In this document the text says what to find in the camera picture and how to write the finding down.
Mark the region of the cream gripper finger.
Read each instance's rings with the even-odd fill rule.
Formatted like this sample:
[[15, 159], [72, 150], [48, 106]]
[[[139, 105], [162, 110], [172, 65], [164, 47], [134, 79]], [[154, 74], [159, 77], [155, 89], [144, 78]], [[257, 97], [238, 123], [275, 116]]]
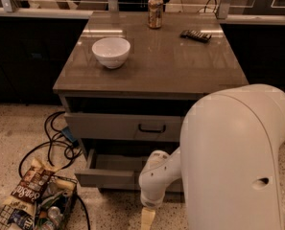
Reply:
[[155, 217], [155, 210], [144, 207], [141, 211], [141, 230], [151, 230]]

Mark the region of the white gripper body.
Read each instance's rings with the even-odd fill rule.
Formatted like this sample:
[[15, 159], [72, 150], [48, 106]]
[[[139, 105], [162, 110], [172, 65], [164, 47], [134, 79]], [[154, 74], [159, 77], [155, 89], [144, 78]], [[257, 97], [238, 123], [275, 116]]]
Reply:
[[165, 193], [163, 191], [141, 191], [140, 200], [141, 203], [150, 209], [158, 209], [163, 202]]

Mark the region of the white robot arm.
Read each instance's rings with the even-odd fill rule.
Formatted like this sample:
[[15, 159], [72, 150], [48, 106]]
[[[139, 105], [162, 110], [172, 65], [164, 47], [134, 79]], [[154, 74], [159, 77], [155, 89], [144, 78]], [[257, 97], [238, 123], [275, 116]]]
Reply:
[[283, 230], [278, 154], [285, 93], [267, 84], [199, 99], [183, 119], [173, 153], [151, 153], [139, 175], [141, 202], [156, 209], [176, 180], [189, 230]]

